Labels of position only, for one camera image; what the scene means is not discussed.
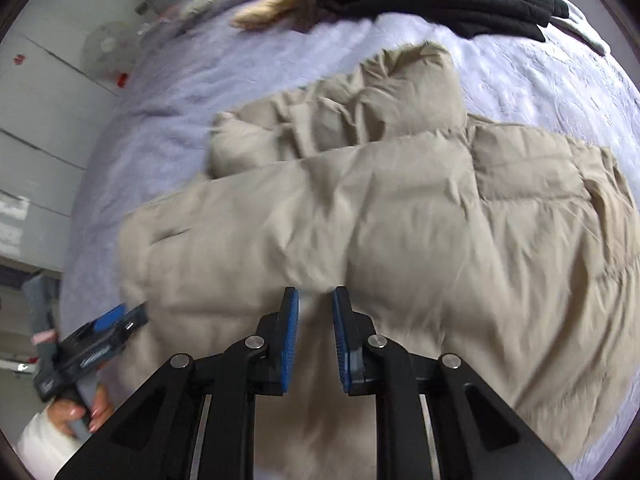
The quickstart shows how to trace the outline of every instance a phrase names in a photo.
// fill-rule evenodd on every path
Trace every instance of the down jacket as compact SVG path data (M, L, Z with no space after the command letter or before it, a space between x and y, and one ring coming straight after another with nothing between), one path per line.
M607 148L466 112L437 44L218 114L210 163L133 212L127 348L141 384L168 357L223 351L301 294L294 378L257 403L256 465L375 478L371 398L342 393L328 292L410 352L454 352L567 464L639 364L640 222Z

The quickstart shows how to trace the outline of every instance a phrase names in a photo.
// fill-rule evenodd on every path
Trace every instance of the white wall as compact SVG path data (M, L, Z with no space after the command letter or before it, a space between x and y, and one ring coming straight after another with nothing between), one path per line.
M11 28L76 68L86 37L106 22L137 26L134 10L143 0L30 0Z
M31 417L44 409L32 376L0 370L0 428L15 446Z

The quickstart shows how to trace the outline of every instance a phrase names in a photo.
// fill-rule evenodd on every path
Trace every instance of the jacket sleeve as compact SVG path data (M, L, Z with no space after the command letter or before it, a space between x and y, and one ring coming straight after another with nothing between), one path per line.
M36 480L53 480L79 448L76 439L53 426L44 409L24 428L16 452Z

